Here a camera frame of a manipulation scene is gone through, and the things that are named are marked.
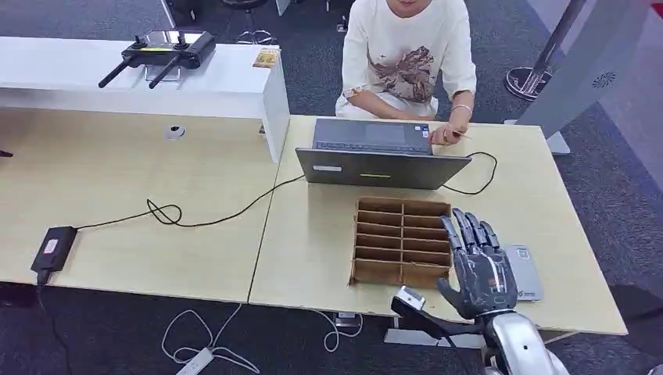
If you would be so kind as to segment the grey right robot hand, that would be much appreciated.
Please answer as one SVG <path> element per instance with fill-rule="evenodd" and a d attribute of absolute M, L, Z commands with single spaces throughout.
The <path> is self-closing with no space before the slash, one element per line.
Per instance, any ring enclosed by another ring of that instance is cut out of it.
<path fill-rule="evenodd" d="M 452 252 L 458 289 L 439 278 L 439 293 L 466 320 L 493 311 L 512 310 L 518 300 L 518 287 L 506 252 L 486 221 L 470 212 L 453 208 L 441 216 Z"/>

